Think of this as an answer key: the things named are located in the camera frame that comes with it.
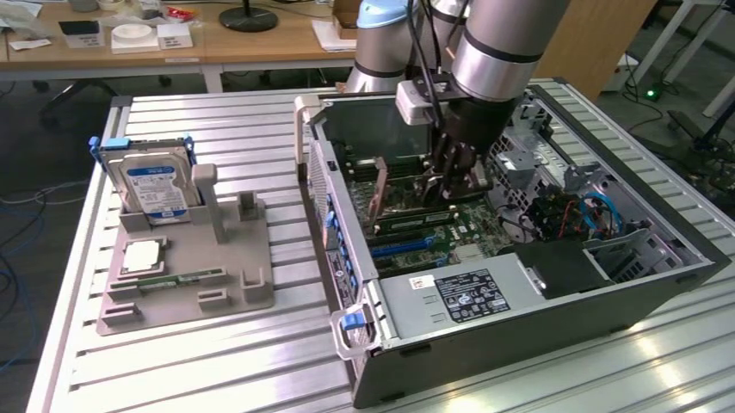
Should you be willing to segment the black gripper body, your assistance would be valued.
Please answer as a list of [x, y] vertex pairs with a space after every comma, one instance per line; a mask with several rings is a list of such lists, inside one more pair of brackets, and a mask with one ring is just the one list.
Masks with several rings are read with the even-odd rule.
[[444, 114], [442, 133], [449, 143], [485, 155], [500, 138], [514, 110], [514, 100], [486, 102], [466, 98], [449, 101]]

